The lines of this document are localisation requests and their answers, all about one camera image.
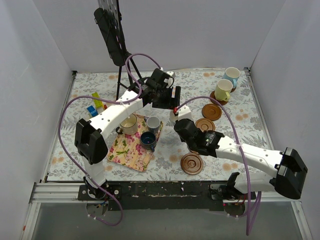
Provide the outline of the cream enamel mug dark rim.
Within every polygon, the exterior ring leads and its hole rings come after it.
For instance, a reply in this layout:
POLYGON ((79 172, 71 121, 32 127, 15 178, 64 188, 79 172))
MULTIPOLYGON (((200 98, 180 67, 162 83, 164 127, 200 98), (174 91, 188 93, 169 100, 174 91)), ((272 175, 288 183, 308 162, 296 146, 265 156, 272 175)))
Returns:
POLYGON ((138 132, 138 118, 131 114, 115 129, 117 134, 134 135, 138 132))

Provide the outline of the white mug green handle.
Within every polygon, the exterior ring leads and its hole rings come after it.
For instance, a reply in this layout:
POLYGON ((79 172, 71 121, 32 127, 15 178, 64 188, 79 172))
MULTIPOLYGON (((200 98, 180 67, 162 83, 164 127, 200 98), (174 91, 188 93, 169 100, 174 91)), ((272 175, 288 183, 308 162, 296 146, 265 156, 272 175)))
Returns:
POLYGON ((214 96, 218 101, 228 102, 230 99, 230 93, 233 89, 233 83, 228 79, 221 79, 217 82, 214 96))

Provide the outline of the white mug light blue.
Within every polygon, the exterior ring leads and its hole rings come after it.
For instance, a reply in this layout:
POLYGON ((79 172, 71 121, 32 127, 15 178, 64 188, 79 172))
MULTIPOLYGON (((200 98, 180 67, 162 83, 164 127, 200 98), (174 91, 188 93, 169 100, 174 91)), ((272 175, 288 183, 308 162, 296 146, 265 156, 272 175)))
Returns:
POLYGON ((223 78, 231 81, 233 84, 233 89, 237 87, 237 81, 241 76, 241 71, 236 67, 228 67, 225 69, 223 78))

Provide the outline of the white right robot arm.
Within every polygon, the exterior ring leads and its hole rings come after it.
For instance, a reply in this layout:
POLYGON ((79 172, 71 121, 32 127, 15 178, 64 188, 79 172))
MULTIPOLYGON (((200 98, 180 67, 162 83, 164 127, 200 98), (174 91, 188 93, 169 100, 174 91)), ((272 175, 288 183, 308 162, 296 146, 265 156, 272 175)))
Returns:
POLYGON ((301 198, 308 168, 295 149, 279 151, 239 145, 223 133, 201 131, 187 118, 177 121, 174 130, 190 150, 200 155, 236 161, 262 171, 261 176, 251 177, 251 191, 275 191, 289 199, 301 198))

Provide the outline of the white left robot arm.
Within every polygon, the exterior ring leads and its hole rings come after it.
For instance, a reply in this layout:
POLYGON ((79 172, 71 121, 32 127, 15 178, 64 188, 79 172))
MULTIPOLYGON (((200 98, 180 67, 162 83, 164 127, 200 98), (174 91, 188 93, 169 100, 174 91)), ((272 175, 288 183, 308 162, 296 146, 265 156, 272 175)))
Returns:
POLYGON ((108 154, 106 139, 109 134, 134 112, 145 105, 173 110, 180 104, 181 87, 174 86, 175 73, 156 68, 151 76, 140 78, 127 88, 111 105, 89 120, 80 119, 76 124, 75 147, 85 163, 85 181, 89 194, 95 200, 106 196, 103 185, 103 159, 108 154))

